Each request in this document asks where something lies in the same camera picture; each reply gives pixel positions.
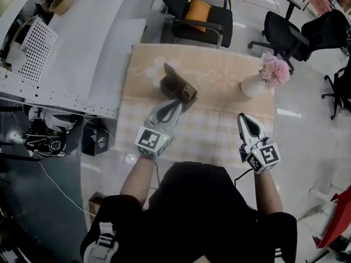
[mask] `person's left arm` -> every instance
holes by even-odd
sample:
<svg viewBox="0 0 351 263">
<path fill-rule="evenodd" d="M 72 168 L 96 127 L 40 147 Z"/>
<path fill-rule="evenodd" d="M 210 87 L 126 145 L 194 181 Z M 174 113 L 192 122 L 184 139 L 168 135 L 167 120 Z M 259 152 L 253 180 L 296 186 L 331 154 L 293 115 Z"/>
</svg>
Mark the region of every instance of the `person's left arm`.
<svg viewBox="0 0 351 263">
<path fill-rule="evenodd" d="M 143 206 L 148 197 L 154 165 L 154 159 L 140 155 L 125 180 L 120 194 L 135 197 Z"/>
</svg>

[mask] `vase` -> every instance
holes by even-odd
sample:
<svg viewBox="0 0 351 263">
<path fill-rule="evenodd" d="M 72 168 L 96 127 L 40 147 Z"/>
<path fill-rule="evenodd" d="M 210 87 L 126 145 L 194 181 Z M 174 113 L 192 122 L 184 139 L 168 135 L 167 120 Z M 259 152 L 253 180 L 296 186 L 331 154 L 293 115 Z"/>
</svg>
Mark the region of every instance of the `vase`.
<svg viewBox="0 0 351 263">
<path fill-rule="evenodd" d="M 249 98 L 253 98 L 269 90 L 259 73 L 244 78 L 240 83 L 240 88 L 242 93 Z"/>
</svg>

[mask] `beige tablecloth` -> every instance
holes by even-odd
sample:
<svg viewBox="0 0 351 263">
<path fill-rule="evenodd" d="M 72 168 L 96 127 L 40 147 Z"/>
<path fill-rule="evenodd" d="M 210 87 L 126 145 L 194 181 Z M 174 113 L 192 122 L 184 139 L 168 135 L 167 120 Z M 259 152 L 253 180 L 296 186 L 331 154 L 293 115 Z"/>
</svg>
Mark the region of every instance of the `beige tablecloth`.
<svg viewBox="0 0 351 263">
<path fill-rule="evenodd" d="M 181 115 L 174 142 L 160 158 L 248 168 L 241 163 L 238 151 L 242 142 L 237 115 L 245 112 L 256 116 L 271 134 L 274 98 L 267 92 L 249 99 L 240 90 L 243 78 L 258 73 L 259 59 L 212 48 L 173 44 L 133 47 L 118 114 L 116 149 L 136 153 L 139 127 L 156 104 L 168 100 L 159 83 L 165 75 L 165 62 L 199 93 L 197 102 Z"/>
</svg>

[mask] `person's right arm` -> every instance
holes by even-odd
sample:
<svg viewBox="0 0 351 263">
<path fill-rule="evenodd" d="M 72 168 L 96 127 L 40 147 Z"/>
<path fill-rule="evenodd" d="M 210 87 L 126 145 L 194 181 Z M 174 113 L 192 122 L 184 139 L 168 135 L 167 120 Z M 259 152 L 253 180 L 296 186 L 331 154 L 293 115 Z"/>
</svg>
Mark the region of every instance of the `person's right arm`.
<svg viewBox="0 0 351 263">
<path fill-rule="evenodd" d="M 261 174 L 254 174 L 254 186 L 258 211 L 265 214 L 283 211 L 279 193 L 269 171 L 265 171 Z"/>
</svg>

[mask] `yellow pillow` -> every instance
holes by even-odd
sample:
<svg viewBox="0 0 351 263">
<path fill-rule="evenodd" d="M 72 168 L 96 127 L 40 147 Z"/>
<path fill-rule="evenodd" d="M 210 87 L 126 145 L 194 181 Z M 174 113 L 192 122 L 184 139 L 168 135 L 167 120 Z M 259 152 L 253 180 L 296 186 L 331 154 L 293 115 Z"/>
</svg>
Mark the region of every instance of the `yellow pillow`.
<svg viewBox="0 0 351 263">
<path fill-rule="evenodd" d="M 189 11 L 185 17 L 186 20 L 198 20 L 207 21 L 208 12 L 210 11 L 211 5 L 208 5 L 201 0 L 192 0 L 190 4 Z M 200 30 L 202 32 L 206 31 L 206 28 L 201 26 L 192 25 L 193 28 Z"/>
</svg>

